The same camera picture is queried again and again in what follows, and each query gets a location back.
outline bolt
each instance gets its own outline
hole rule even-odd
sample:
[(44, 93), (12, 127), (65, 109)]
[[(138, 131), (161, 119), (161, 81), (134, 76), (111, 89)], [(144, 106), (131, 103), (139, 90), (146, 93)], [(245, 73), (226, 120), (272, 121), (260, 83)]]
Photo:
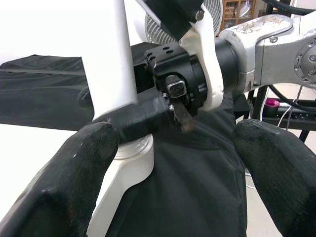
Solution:
[(204, 18), (204, 11), (200, 10), (196, 12), (196, 20), (201, 21)]
[(311, 61), (316, 61), (316, 55), (314, 55), (314, 54), (311, 55), (311, 56), (310, 56), (310, 60), (311, 60)]
[(271, 38), (270, 38), (270, 42), (271, 42), (271, 43), (277, 42), (277, 37), (271, 37)]

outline floor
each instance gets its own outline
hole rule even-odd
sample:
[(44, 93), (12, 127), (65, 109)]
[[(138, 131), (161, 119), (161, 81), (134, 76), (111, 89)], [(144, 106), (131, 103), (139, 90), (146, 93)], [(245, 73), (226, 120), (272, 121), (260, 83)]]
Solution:
[[(299, 90), (299, 86), (293, 84), (280, 84), (276, 86), (287, 98), (294, 98)], [(269, 92), (268, 97), (276, 96)], [(316, 92), (303, 88), (300, 99), (316, 99)], [(300, 135), (300, 130), (290, 130), (296, 136)], [(314, 153), (316, 153), (316, 132), (313, 131), (307, 137), (305, 143)], [(251, 177), (246, 177), (246, 184), (254, 186)], [(247, 211), (248, 211), (248, 237), (281, 237), (282, 235), (275, 227), (267, 209), (261, 201), (258, 192), (247, 187)]]

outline black cloth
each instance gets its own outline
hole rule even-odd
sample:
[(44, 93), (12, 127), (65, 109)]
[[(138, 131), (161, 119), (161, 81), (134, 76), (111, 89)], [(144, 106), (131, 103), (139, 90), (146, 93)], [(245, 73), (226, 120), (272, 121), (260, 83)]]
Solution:
[[(151, 47), (133, 46), (134, 63)], [(2, 64), (0, 123), (80, 129), (93, 118), (93, 110), (77, 102), (87, 86), (83, 72), (80, 58), (33, 55)], [(199, 112), (193, 133), (154, 134), (154, 170), (124, 194), (107, 237), (246, 236), (245, 177), (232, 142), (235, 125), (227, 94), (218, 109)]]

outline fan grille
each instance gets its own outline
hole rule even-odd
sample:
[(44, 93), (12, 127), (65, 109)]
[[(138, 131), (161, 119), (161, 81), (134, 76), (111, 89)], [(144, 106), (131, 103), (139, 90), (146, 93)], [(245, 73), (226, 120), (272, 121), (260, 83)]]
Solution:
[[(213, 18), (214, 35), (217, 35), (223, 14), (221, 0), (204, 0), (203, 4)], [(175, 39), (163, 31), (162, 28), (147, 14), (145, 17), (145, 30), (147, 40), (150, 43), (166, 44), (175, 42)]]

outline black fabric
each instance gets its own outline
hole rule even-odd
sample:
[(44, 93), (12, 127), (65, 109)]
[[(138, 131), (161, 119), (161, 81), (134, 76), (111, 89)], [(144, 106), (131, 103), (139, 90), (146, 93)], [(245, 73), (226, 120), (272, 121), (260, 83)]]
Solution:
[[(132, 47), (134, 63), (150, 47)], [(77, 103), (87, 86), (80, 58), (34, 55), (0, 68), (6, 70), (0, 72), (0, 123), (78, 130), (92, 120), (93, 111)], [(154, 134), (154, 170), (124, 194), (107, 237), (246, 236), (244, 167), (232, 142), (234, 127), (227, 94), (220, 108), (199, 112), (195, 132)]]

